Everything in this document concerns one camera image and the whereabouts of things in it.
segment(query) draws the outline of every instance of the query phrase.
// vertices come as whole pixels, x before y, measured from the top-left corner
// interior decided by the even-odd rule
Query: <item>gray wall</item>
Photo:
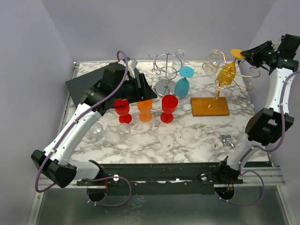
[[[203,60],[214,48],[245,49],[274,0],[42,0],[76,61],[183,49]]]
[[[286,33],[300,36],[300,1],[276,0],[268,16],[263,22],[257,35],[253,39],[249,48],[258,46],[267,40],[277,42],[281,35]],[[295,59],[300,61],[300,54],[297,53]],[[246,66],[243,67],[243,72],[247,72]],[[255,112],[260,111],[267,100],[270,80],[269,75],[261,69],[262,75],[260,78],[251,79],[254,88],[249,92],[251,102],[255,105]],[[290,201],[294,209],[294,214],[300,224],[300,75],[297,75],[292,83],[291,94],[289,99],[290,116],[295,118],[295,123],[287,131],[283,145],[274,152],[271,160],[275,165],[280,165],[286,187],[289,192]]]
[[[37,174],[30,155],[57,134],[73,63],[39,0],[0,6],[0,224],[26,224]]]

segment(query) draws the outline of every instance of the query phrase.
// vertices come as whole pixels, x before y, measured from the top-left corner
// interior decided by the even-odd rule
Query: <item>marble tabletop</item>
[[[83,62],[79,66],[77,76],[91,72],[107,65],[109,62]],[[174,113],[174,120],[165,124],[160,120],[162,113],[161,99],[154,99],[152,120],[143,123],[139,120],[136,104],[130,104],[130,123],[132,139],[124,143],[116,133],[119,116],[111,109],[99,120],[106,132],[106,139],[99,142],[91,138],[89,132],[77,146],[71,160],[108,163],[189,163],[189,162],[219,162],[234,152],[245,135],[245,126],[254,115],[248,94],[240,90],[235,84],[222,90],[221,97],[226,97],[230,115],[193,117],[191,97],[213,97],[216,91],[215,76],[208,76],[202,69],[202,62],[189,61],[185,66],[192,67],[195,75],[189,78],[190,90],[186,97],[179,98],[178,107]],[[137,69],[145,73],[149,85],[155,86],[158,77],[151,69],[153,61],[139,61]],[[243,84],[241,77],[235,80]],[[70,100],[66,123],[75,112],[75,106]],[[219,141],[221,134],[231,135],[230,139],[236,148],[224,147],[218,150],[212,148],[214,142]],[[256,152],[250,161],[268,161],[265,152]]]

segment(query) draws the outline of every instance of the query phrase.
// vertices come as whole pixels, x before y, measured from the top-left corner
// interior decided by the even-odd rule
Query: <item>red cup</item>
[[[113,105],[116,113],[120,116],[120,123],[130,123],[132,120],[131,115],[129,114],[129,102],[128,100],[116,100]]]
[[[178,105],[178,99],[174,95],[166,95],[162,100],[163,113],[160,116],[164,123],[171,123],[174,119],[172,113],[175,112]]]

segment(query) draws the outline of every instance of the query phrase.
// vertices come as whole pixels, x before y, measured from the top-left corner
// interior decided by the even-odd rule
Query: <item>wooden board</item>
[[[228,116],[229,109],[225,97],[219,97],[209,108],[213,97],[191,97],[193,116]]]

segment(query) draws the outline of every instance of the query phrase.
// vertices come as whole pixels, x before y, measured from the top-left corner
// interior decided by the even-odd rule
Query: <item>blue goblet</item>
[[[194,76],[195,72],[191,67],[182,67],[179,73],[183,78],[177,81],[174,93],[176,96],[182,98],[188,95],[189,82],[187,78]]]

